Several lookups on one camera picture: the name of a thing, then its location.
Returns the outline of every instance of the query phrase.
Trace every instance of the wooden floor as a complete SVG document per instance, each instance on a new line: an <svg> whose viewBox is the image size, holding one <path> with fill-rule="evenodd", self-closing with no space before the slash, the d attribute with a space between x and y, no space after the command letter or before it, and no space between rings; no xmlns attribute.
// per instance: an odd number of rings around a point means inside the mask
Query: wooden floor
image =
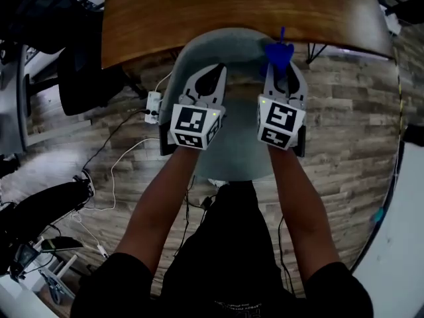
<svg viewBox="0 0 424 318"><path fill-rule="evenodd" d="M396 39L399 50L405 113L408 119L421 121L424 116L424 36L420 29L407 29ZM294 62L309 85L307 105L306 157L301 163L317 188L327 208L333 238L339 254L351 266L366 242L374 224L372 216L383 203L394 168L398 147L399 94L396 67L393 62L354 56L321 56L308 67L306 46L296 44ZM148 89L172 69L169 54L145 58L132 69L139 71ZM229 81L232 89L258 88L243 77ZM166 83L160 87L164 91ZM3 201L21 201L47 187L71 180L86 160L103 144L110 132L143 104L128 89L118 94L107 108L83 115L66 117L55 87L34 96L33 116L28 130L40 133L84 119L91 128L69 136L31 146L22 167L1 180ZM113 205L110 168L129 147L143 138L158 138L158 129L144 123L141 115L133 117L107 144L106 149L90 163L97 194L86 206L106 208ZM159 154L158 142L149 140L128 153L114 169L117 206L110 211L81 211L82 223L99 239L109 253L122 237L136 201L164 165L167 157ZM276 260L278 256L278 223L281 211L273 176L254 182L260 210L268 224ZM196 178L189 198L195 205L202 196L216 189ZM61 199L55 199L60 206ZM160 293L162 278L180 245L185 220L181 208L166 241L152 293ZM189 209L188 235L195 232L203 211ZM86 245L78 254L76 266L98 266L102 257L96 242L85 229L69 217L57 226L63 235L80 239ZM284 261L298 294L303 293L293 246L284 225L282 231Z"/></svg>

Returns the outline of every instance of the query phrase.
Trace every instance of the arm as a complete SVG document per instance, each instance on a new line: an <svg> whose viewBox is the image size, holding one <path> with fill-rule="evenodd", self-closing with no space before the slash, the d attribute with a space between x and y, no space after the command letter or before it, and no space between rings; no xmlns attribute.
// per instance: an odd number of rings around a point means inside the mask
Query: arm
<svg viewBox="0 0 424 318"><path fill-rule="evenodd" d="M293 241L299 272L305 283L316 271L339 262L324 204L293 150L268 146L278 198Z"/></svg>
<svg viewBox="0 0 424 318"><path fill-rule="evenodd" d="M166 237L180 210L199 150L178 147L146 188L116 252L141 260L154 274Z"/></svg>

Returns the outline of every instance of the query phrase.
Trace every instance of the black pants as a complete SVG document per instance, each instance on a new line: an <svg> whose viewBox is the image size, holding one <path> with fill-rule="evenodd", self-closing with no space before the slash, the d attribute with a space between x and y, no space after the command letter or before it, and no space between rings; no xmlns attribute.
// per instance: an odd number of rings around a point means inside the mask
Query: black pants
<svg viewBox="0 0 424 318"><path fill-rule="evenodd" d="M219 189L204 222L164 276L162 296L207 292L217 300L245 300L283 291L280 269L252 182Z"/></svg>
<svg viewBox="0 0 424 318"><path fill-rule="evenodd" d="M28 242L35 239L48 224L79 209L88 199L86 180L45 189L30 195L11 211L7 218L7 231L21 242Z"/></svg>

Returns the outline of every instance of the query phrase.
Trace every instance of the power strip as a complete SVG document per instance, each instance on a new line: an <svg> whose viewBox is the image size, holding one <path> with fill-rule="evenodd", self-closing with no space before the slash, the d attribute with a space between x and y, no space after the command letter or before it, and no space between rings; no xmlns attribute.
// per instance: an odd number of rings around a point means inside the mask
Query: power strip
<svg viewBox="0 0 424 318"><path fill-rule="evenodd" d="M159 118L159 106L162 94L159 92L148 92L146 109L150 111L144 116L144 121L149 124L157 124Z"/></svg>

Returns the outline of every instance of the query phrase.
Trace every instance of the blue clip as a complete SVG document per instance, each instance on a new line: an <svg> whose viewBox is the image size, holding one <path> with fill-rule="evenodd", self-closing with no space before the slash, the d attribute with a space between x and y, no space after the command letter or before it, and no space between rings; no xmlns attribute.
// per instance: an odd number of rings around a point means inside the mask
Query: blue clip
<svg viewBox="0 0 424 318"><path fill-rule="evenodd" d="M380 221L382 221L383 218L384 218L384 208L383 207L380 207L377 210L376 214L372 217L372 220L376 224L376 223L379 223Z"/></svg>
<svg viewBox="0 0 424 318"><path fill-rule="evenodd" d="M268 44L265 46L266 57L278 70L278 80L286 76L286 68L289 65L294 53L293 44L283 43L285 30L285 27L281 28L280 42L276 42L275 44Z"/></svg>

